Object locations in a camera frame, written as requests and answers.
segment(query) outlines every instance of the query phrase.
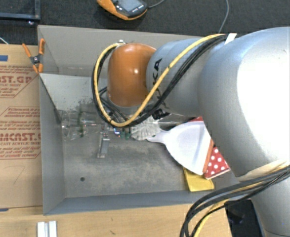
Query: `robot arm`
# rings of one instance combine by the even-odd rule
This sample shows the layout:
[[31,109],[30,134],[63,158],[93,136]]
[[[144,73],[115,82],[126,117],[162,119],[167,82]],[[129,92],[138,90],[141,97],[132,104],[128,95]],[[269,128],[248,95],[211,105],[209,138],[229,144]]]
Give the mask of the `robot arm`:
[[[189,58],[199,53],[201,46],[204,51],[189,63]],[[120,48],[111,57],[109,73],[120,61],[130,61],[135,51],[120,52]],[[123,75],[130,76],[119,87],[130,94],[131,82],[134,82],[133,88],[141,86],[142,91],[134,90],[133,97],[126,95],[126,99],[136,96],[139,103],[121,106],[124,94],[117,102],[113,102],[113,95],[107,96],[127,117],[139,110],[139,106],[143,107],[132,116],[132,121],[124,121],[126,126],[136,125],[137,120],[142,122],[144,118],[139,118],[142,112],[152,115],[158,109],[155,105],[158,102],[159,110],[164,113],[189,118],[202,116],[213,141],[240,181],[290,164],[289,27],[258,31],[228,44],[218,35],[173,41],[157,50],[146,47],[146,55],[137,50],[133,56],[137,59],[128,65],[133,69],[120,69]],[[110,91],[116,92],[115,80],[119,77],[109,79]],[[157,85],[160,77],[164,81]],[[144,100],[149,106],[147,109],[140,104]],[[117,126],[111,118],[105,120]],[[257,194],[252,202],[266,237],[290,236],[290,178]]]

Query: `yellow object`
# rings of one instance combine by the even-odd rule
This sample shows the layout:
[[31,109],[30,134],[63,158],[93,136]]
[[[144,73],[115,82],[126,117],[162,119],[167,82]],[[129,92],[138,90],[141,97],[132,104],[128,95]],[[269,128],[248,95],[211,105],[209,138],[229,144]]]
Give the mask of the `yellow object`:
[[106,113],[106,111],[104,110],[104,107],[102,105],[100,96],[99,96],[99,92],[98,92],[98,85],[97,85],[97,75],[98,75],[98,69],[100,66],[100,62],[103,58],[103,56],[113,47],[117,47],[120,45],[123,45],[123,43],[115,43],[110,45],[109,47],[107,47],[99,56],[99,58],[96,61],[95,64],[95,70],[94,70],[94,75],[93,75],[93,85],[94,85],[94,91],[95,91],[95,97],[97,100],[97,103],[100,107],[100,110],[103,114],[103,116],[108,120],[108,122],[116,127],[124,127],[129,125],[131,122],[133,122],[137,116],[142,112],[142,110],[146,107],[147,103],[149,102],[149,100],[152,98],[152,96],[154,95],[154,93],[156,92],[157,88],[159,87],[160,83],[162,82],[162,80],[165,78],[165,76],[168,74],[169,70],[184,56],[186,55],[190,50],[192,50],[194,47],[200,45],[201,43],[211,39],[211,38],[215,38],[219,35],[223,35],[223,34],[214,34],[214,35],[209,35],[206,36],[204,38],[199,39],[198,41],[192,43],[191,45],[189,45],[186,49],[184,49],[177,57],[175,57],[175,59],[169,64],[169,66],[166,67],[166,69],[163,71],[163,73],[161,74],[161,76],[158,78],[157,82],[155,83],[155,85],[153,86],[153,88],[151,89],[151,91],[149,92],[149,94],[147,95],[147,97],[145,98],[145,100],[143,101],[143,103],[140,105],[140,107],[138,108],[138,110],[133,114],[133,116],[131,118],[129,118],[127,121],[122,122],[122,123],[117,123],[114,120],[111,119],[111,117]]
[[215,188],[212,180],[207,180],[204,176],[197,175],[186,168],[183,168],[183,171],[191,192],[213,190]]

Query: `gray robot arm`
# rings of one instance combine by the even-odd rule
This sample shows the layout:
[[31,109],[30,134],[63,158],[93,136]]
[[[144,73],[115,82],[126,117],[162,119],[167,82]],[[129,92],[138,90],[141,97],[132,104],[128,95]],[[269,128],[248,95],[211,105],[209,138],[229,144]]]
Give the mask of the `gray robot arm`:
[[[157,61],[163,69],[193,41],[170,42],[156,51],[147,68],[148,89]],[[162,109],[183,116],[202,115],[241,181],[290,164],[290,27],[218,44],[191,66]],[[290,236],[290,178],[256,195],[252,202],[266,237]]]

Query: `clear plastic object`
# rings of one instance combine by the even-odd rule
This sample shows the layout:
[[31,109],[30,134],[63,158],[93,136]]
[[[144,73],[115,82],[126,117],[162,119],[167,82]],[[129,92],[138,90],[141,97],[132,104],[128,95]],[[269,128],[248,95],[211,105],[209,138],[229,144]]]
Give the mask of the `clear plastic object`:
[[90,127],[96,126],[96,114],[79,111],[59,110],[62,137],[65,141],[79,139],[90,133]]

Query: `black wire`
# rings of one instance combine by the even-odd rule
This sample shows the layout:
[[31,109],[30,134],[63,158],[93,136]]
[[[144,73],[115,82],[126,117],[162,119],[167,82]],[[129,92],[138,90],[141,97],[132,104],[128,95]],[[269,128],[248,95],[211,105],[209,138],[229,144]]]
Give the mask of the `black wire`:
[[[271,187],[272,185],[274,185],[274,184],[276,184],[276,183],[279,183],[279,182],[281,182],[281,181],[287,179],[289,176],[290,176],[290,173],[286,172],[285,174],[280,175],[280,177],[275,178],[275,179],[272,180],[271,182],[269,182],[269,183],[267,183],[266,185],[264,185],[263,187],[259,188],[257,191],[254,191],[254,192],[250,193],[249,195],[246,195],[246,196],[244,196],[244,197],[242,197],[242,198],[240,198],[240,199],[237,199],[237,200],[233,201],[231,204],[236,204],[236,203],[238,203],[238,202],[241,202],[241,201],[247,200],[247,199],[249,199],[249,198],[251,198],[251,197],[253,197],[253,196],[259,194],[260,192],[266,190],[267,188]],[[224,207],[225,207],[225,205],[222,205],[222,206],[220,206],[220,207],[218,207],[218,208],[216,208],[216,209],[214,209],[214,210],[208,212],[206,215],[204,215],[204,216],[199,220],[199,222],[196,224],[195,228],[192,230],[191,237],[194,237],[194,235],[196,234],[196,231],[197,231],[198,228],[200,227],[202,221],[203,221],[207,216],[209,216],[210,214],[212,214],[212,213],[214,213],[214,212],[216,212],[216,211],[218,211],[218,210],[220,210],[220,209],[222,209],[222,208],[224,208]]]
[[[253,180],[249,180],[249,181],[245,181],[243,183],[231,186],[231,187],[227,187],[224,189],[221,189],[219,191],[213,192],[207,196],[204,196],[203,198],[201,198],[200,200],[198,200],[196,203],[194,203],[194,205],[190,208],[190,210],[188,211],[186,218],[185,218],[185,222],[182,225],[181,231],[180,231],[180,236],[194,236],[194,234],[196,233],[198,227],[200,226],[202,220],[209,215],[210,213],[212,213],[213,211],[211,211],[210,213],[208,213],[207,215],[205,215],[200,221],[199,223],[195,226],[195,228],[193,229],[192,234],[189,234],[189,230],[188,230],[188,224],[189,222],[192,220],[192,218],[199,213],[200,211],[202,211],[203,209],[216,204],[218,202],[221,202],[225,199],[230,199],[230,198],[235,198],[241,195],[246,194],[244,197],[236,200],[236,202],[245,200],[245,199],[249,199],[250,197],[253,197],[255,195],[257,195],[258,193],[264,191],[265,189],[271,187],[272,185],[279,183],[285,179],[287,179],[288,177],[290,177],[290,166],[278,170],[274,173],[271,173],[269,175],[263,176],[263,177],[259,177],[259,178],[255,178]],[[250,187],[247,190],[241,190],[238,191],[241,188],[246,188],[247,186],[253,185],[255,183],[260,183],[259,185],[256,185],[254,187]],[[224,193],[227,193],[229,190],[232,190],[231,193],[228,193],[226,195],[223,195]],[[210,200],[206,203],[204,203],[203,205],[201,205],[201,203],[203,203],[204,201],[208,200],[211,197],[214,197],[216,195],[220,195],[222,194],[220,197],[214,198],[213,200]]]
[[218,36],[213,39],[209,39],[201,44],[197,49],[195,49],[192,54],[188,57],[188,59],[185,60],[185,62],[181,65],[177,73],[175,74],[174,78],[169,83],[168,87],[164,91],[164,93],[161,95],[159,100],[153,105],[151,109],[149,109],[146,113],[143,114],[140,118],[134,120],[129,124],[129,126],[135,126],[137,124],[142,123],[144,120],[146,120],[148,117],[150,117],[162,104],[162,102],[168,97],[170,92],[173,90],[173,88],[176,86],[176,84],[180,81],[182,76],[185,74],[185,72],[191,67],[191,65],[207,50],[218,44],[219,42],[226,39],[226,35]]
[[[161,97],[157,100],[157,102],[152,106],[152,107],[147,107],[143,110],[143,112],[140,114],[140,117],[137,118],[136,120],[132,121],[129,125],[126,125],[125,127],[132,127],[135,125],[138,125],[140,123],[142,123],[143,121],[145,121],[147,118],[149,118],[152,114],[154,114],[160,107],[160,105],[162,104],[162,102],[167,98],[167,96],[170,94],[170,92],[173,90],[173,88],[176,86],[176,84],[180,81],[180,79],[182,78],[182,76],[187,72],[187,70],[191,67],[191,65],[202,55],[204,54],[207,50],[209,50],[210,48],[214,47],[216,44],[218,44],[219,42],[225,40],[227,38],[227,35],[220,35],[214,38],[211,38],[203,43],[201,43],[190,55],[189,57],[183,62],[183,64],[180,66],[180,68],[178,69],[178,71],[176,72],[175,76],[173,77],[173,79],[171,80],[171,82],[169,83],[168,87],[166,88],[166,90],[164,91],[164,93],[161,95]],[[98,70],[98,77],[97,80],[99,79],[99,75],[101,73],[102,70],[102,66],[103,63],[105,61],[105,59],[108,57],[108,55],[111,53],[111,51],[114,48],[110,49],[107,51],[107,53],[103,56],[103,58],[100,61],[100,65],[99,65],[99,70]],[[93,100],[94,103],[96,105],[97,108],[97,113],[101,116],[101,118],[110,124],[110,121],[108,121],[102,114],[100,107],[98,106],[98,103],[95,99],[95,92],[94,92],[94,84],[93,84],[93,74],[94,74],[94,70],[95,70],[95,66],[93,68],[93,73],[92,73],[92,77],[91,77],[91,86],[92,86],[92,95],[93,95]],[[116,110],[113,110],[113,108],[111,108],[109,106],[109,110],[114,113]]]
[[[198,200],[191,207],[191,209],[188,211],[188,213],[186,215],[185,222],[184,222],[184,224],[182,226],[182,229],[181,229],[181,234],[185,233],[186,236],[189,236],[188,223],[191,221],[191,219],[198,212],[200,212],[201,210],[205,209],[206,207],[208,207],[210,205],[213,205],[215,203],[218,203],[218,202],[222,201],[223,199],[227,198],[227,195],[223,195],[223,194],[227,193],[229,190],[233,190],[232,193],[228,194],[229,196],[231,196],[233,198],[233,197],[237,197],[237,196],[249,193],[250,191],[254,191],[255,189],[259,191],[259,189],[261,189],[262,187],[265,187],[266,185],[272,185],[273,182],[271,182],[271,180],[273,180],[275,182],[277,180],[284,180],[285,178],[288,178],[289,176],[290,176],[290,166],[285,168],[285,169],[279,170],[279,171],[277,171],[275,173],[269,174],[267,176],[256,178],[256,179],[253,179],[253,180],[250,180],[250,181],[246,181],[244,183],[240,183],[240,184],[237,184],[237,185],[234,185],[234,186],[230,186],[230,187],[221,189],[221,190],[219,190],[217,192],[213,192],[213,193],[211,193],[211,194],[209,194],[207,196],[204,196],[203,198]],[[245,188],[247,186],[253,185],[254,184],[253,182],[255,182],[255,183],[261,182],[261,184],[257,185],[257,186],[254,186],[253,188],[250,188],[248,190],[243,190],[242,193],[240,193],[239,191],[236,191],[236,190],[239,190],[239,189],[243,188],[242,186],[244,186],[244,188]],[[214,198],[213,200],[208,201],[205,204],[201,205],[202,202],[208,200],[208,197],[214,197],[217,194],[219,194],[219,195],[222,194],[222,196]]]

